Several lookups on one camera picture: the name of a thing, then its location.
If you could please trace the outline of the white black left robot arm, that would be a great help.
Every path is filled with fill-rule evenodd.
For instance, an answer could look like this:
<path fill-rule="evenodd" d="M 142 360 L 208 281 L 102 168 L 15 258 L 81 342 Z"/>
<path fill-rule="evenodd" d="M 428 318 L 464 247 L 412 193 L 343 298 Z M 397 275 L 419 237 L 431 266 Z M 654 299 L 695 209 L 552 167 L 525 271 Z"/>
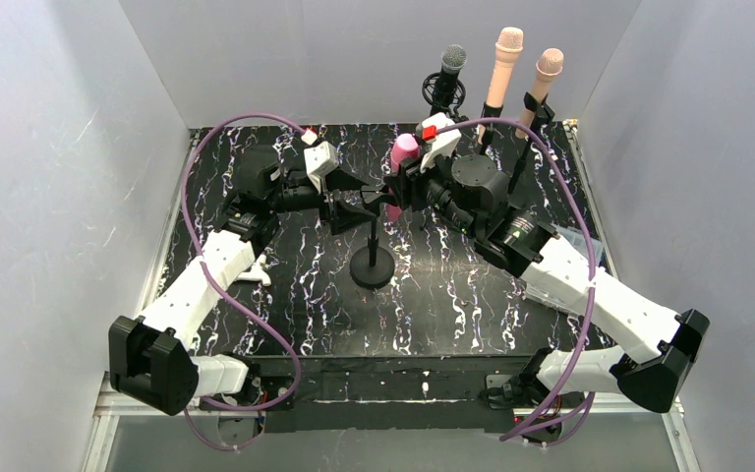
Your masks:
<path fill-rule="evenodd" d="M 108 332 L 110 385 L 175 415 L 197 397 L 236 394 L 249 364 L 235 355 L 191 356 L 193 337 L 226 289 L 248 271 L 273 239 L 282 213 L 315 209 L 333 234 L 375 219 L 346 203 L 342 191 L 365 181 L 340 168 L 327 142 L 307 147 L 303 164 L 284 167 L 273 150 L 238 165 L 230 193 L 202 252 L 136 317 L 118 317 Z"/>

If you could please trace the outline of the pink microphone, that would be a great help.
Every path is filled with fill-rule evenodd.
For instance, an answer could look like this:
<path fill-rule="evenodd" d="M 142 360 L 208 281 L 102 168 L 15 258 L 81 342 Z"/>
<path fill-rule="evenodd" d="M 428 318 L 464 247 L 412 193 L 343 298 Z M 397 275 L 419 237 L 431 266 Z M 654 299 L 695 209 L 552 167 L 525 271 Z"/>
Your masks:
<path fill-rule="evenodd" d="M 419 152 L 419 144 L 415 136 L 409 133 L 399 135 L 393 143 L 390 152 L 390 171 L 396 173 L 399 165 L 409 158 L 416 158 Z M 385 207 L 386 220 L 396 222 L 402 210 L 398 206 L 387 205 Z"/>

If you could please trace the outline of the black round-base microphone stand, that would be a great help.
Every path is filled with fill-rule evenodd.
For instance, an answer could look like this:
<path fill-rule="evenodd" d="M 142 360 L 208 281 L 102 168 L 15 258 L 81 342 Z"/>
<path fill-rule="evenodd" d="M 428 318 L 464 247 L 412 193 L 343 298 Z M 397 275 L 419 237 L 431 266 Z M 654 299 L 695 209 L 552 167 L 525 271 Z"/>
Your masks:
<path fill-rule="evenodd" d="M 373 214 L 367 245 L 354 253 L 349 271 L 353 281 L 360 287 L 377 290 L 387 285 L 395 272 L 395 259 L 386 248 L 379 245 L 378 219 L 381 206 L 394 202 L 386 185 L 365 186 L 361 189 L 362 203 Z"/>

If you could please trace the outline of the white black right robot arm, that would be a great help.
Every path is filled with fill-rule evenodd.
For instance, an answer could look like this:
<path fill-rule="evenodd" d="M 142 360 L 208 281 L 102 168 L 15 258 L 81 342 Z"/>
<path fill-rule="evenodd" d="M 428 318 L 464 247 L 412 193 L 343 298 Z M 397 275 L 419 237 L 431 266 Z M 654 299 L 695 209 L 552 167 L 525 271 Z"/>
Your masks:
<path fill-rule="evenodd" d="M 408 158 L 383 181 L 399 207 L 432 208 L 486 262 L 614 341 L 601 350 L 540 350 L 519 376 L 522 389 L 617 393 L 649 411 L 669 412 L 710 326 L 705 315 L 661 306 L 590 267 L 553 226 L 510 201 L 507 175 L 485 156 L 439 159 L 428 169 Z"/>

